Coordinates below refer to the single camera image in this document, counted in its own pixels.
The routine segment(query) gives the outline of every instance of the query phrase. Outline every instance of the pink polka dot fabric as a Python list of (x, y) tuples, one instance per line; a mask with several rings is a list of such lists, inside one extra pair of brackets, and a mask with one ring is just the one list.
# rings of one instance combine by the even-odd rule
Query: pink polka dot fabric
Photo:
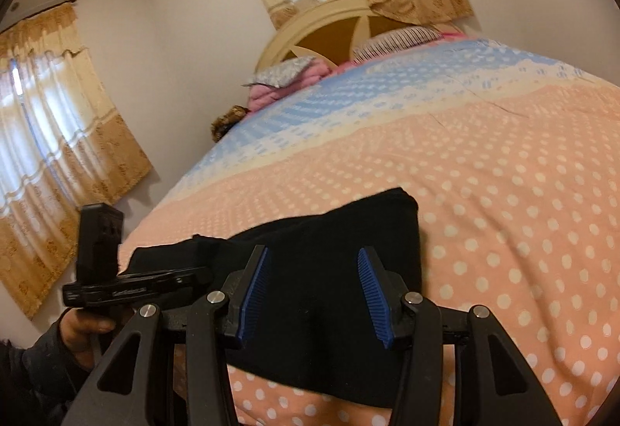
[[(420, 206), (425, 295), (447, 307), (490, 307), (563, 425), (582, 425), (620, 368), (619, 144), (620, 91), (604, 82), (409, 114), (169, 201), (122, 256), (194, 233), (228, 237), (401, 186)], [(244, 424), (389, 420), (388, 410), (229, 371)], [(446, 348), (444, 426), (454, 384)]]

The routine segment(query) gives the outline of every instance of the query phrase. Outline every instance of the striped pillow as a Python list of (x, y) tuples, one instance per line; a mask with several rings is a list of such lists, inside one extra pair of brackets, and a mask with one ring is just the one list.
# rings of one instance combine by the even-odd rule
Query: striped pillow
[(436, 40), (441, 40), (441, 34), (430, 27), (411, 26), (395, 29), (370, 38), (361, 46), (353, 48), (353, 63), (362, 64), (382, 55)]

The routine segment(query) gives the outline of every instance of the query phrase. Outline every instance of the blue patterned fabric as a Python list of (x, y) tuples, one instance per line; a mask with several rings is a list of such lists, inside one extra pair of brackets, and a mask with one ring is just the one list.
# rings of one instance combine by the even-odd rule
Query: blue patterned fabric
[(382, 112), (427, 106), (495, 91), (503, 82), (548, 76), (580, 77), (558, 60), (490, 40), (417, 47), (368, 62), (256, 112), (236, 125), (188, 172), (176, 190), (206, 176), (374, 118)]

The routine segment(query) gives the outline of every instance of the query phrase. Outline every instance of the metal screw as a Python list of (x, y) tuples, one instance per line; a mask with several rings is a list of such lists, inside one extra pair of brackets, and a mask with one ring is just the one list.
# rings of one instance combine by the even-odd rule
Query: metal screw
[(491, 314), (491, 312), (484, 306), (484, 305), (476, 305), (476, 307), (474, 307), (474, 316), (476, 317), (489, 317), (489, 314)]
[(226, 298), (226, 295), (219, 290), (212, 291), (209, 295), (207, 295), (207, 300), (209, 300), (212, 304), (219, 304), (224, 301), (224, 298)]
[(140, 307), (140, 315), (142, 317), (151, 317), (157, 312), (157, 307), (153, 304), (142, 305)]
[(410, 291), (409, 293), (405, 293), (405, 302), (408, 304), (421, 304), (424, 297), (420, 295), (417, 291)]

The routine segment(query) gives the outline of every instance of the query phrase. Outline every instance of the pillow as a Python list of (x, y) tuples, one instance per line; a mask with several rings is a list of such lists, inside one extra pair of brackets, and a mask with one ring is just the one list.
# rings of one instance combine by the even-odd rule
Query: pillow
[(295, 81), (295, 78), (315, 59), (312, 55), (285, 60), (275, 66), (254, 74), (243, 86), (268, 85), (283, 88)]
[(370, 38), (361, 46), (353, 48), (353, 63), (361, 64), (382, 55), (400, 52), (412, 46), (437, 40), (441, 40), (441, 34), (430, 27), (412, 25), (395, 29)]

